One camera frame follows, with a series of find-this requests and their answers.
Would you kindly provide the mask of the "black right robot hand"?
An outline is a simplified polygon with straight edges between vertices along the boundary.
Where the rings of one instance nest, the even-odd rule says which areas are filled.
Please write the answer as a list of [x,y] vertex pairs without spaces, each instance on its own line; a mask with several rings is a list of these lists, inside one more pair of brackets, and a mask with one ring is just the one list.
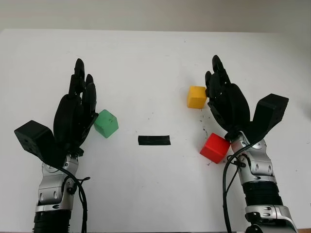
[[250,122],[250,110],[240,88],[232,83],[218,55],[212,58],[213,72],[205,74],[208,106],[217,123],[233,141]]

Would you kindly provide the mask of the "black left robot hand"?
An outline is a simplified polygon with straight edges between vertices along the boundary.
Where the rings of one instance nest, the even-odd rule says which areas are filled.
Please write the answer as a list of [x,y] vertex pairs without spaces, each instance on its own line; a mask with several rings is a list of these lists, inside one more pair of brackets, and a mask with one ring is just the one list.
[[71,75],[69,92],[60,100],[53,122],[54,138],[61,149],[79,157],[83,155],[80,146],[98,117],[96,103],[93,77],[85,74],[84,63],[78,58],[74,74]]

